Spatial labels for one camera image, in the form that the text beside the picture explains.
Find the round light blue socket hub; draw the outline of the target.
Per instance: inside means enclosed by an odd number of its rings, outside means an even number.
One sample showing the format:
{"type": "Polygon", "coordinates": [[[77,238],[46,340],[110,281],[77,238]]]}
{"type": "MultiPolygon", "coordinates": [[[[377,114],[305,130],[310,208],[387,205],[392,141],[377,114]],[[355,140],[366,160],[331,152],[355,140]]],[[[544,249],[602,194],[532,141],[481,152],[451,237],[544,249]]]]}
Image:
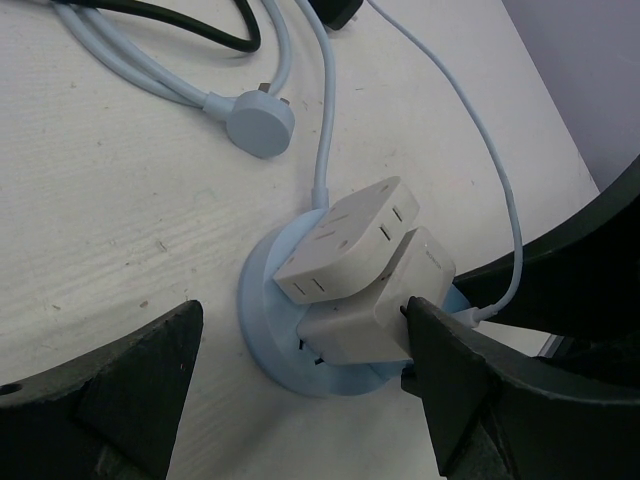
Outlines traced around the round light blue socket hub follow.
{"type": "MultiPolygon", "coordinates": [[[[297,305],[276,284],[276,270],[323,217],[321,210],[304,213],[264,237],[251,251],[239,278],[237,308],[245,343],[256,364],[276,383],[310,397],[355,396],[379,389],[412,362],[330,365],[306,346],[297,327],[320,303],[297,305]]],[[[440,306],[447,313],[468,308],[453,281],[440,306]]]]}

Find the white Honor USB charger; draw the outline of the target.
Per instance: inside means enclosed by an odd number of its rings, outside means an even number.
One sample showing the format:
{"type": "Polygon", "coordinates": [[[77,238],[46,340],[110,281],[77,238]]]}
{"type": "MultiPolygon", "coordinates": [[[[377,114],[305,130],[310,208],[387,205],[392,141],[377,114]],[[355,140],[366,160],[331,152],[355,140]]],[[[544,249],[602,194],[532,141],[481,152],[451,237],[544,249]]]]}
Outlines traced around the white Honor USB charger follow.
{"type": "Polygon", "coordinates": [[[313,306],[297,327],[301,340],[330,365],[410,358],[401,309],[412,297],[444,303],[456,267],[425,227],[409,231],[375,281],[357,294],[313,306]]]}

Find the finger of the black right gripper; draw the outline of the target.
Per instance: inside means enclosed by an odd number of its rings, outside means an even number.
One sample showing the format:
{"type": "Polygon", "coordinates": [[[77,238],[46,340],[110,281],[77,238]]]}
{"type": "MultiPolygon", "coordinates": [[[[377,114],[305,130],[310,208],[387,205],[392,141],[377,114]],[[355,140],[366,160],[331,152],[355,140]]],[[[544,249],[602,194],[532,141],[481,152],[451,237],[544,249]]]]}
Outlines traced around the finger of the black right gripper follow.
{"type": "Polygon", "coordinates": [[[524,248],[502,325],[557,335],[546,363],[612,385],[639,385],[639,163],[524,248]]]}

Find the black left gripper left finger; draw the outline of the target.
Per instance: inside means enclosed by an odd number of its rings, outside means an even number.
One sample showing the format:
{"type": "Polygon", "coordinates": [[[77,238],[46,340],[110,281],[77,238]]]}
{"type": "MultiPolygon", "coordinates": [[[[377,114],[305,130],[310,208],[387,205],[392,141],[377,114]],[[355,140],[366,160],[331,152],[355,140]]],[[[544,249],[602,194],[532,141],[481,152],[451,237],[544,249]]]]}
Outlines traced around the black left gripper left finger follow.
{"type": "Polygon", "coordinates": [[[187,301],[144,327],[1,387],[4,479],[164,479],[203,330],[187,301]]]}

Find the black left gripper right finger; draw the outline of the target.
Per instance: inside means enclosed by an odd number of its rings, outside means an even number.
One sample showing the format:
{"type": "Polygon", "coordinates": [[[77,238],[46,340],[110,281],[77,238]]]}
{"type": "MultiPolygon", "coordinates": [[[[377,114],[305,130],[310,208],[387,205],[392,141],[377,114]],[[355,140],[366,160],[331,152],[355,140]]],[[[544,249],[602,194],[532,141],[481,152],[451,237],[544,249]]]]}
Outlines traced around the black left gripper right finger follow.
{"type": "Polygon", "coordinates": [[[401,309],[411,368],[447,479],[636,479],[639,372],[600,354],[529,357],[427,300],[401,309]]]}

